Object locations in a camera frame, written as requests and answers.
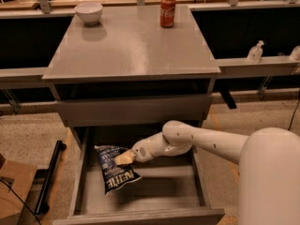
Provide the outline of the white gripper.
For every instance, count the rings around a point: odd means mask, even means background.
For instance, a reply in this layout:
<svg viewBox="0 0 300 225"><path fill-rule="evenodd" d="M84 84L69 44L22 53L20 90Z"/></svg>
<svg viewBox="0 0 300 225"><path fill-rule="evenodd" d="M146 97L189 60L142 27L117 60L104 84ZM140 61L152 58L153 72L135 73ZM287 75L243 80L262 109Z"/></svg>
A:
<svg viewBox="0 0 300 225"><path fill-rule="evenodd" d="M115 157L114 163L119 166L131 164L134 160L138 162L147 162L154 159L154 156L151 154L150 144L149 139L143 139L136 142L133 145L132 150L127 150Z"/></svg>

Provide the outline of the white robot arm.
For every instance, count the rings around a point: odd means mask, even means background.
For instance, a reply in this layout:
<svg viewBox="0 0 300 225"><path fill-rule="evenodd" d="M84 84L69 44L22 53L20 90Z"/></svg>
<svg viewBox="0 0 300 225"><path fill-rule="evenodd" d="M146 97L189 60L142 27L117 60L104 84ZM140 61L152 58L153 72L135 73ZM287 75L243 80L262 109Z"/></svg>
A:
<svg viewBox="0 0 300 225"><path fill-rule="evenodd" d="M114 162L175 157L193 146L239 166L238 225L300 225L300 137L289 130L267 127L240 135L172 120Z"/></svg>

